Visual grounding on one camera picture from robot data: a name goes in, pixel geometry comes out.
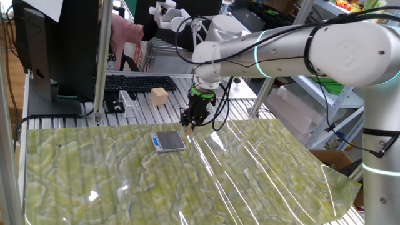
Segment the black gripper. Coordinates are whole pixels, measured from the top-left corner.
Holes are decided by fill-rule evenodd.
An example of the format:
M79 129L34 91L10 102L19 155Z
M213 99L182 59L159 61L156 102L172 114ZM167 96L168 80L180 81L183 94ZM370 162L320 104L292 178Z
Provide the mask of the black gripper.
M209 116L207 106L211 103L213 106L216 103L214 94L189 94L188 107L180 107L180 124L188 127L191 123L191 128L194 129L200 126Z

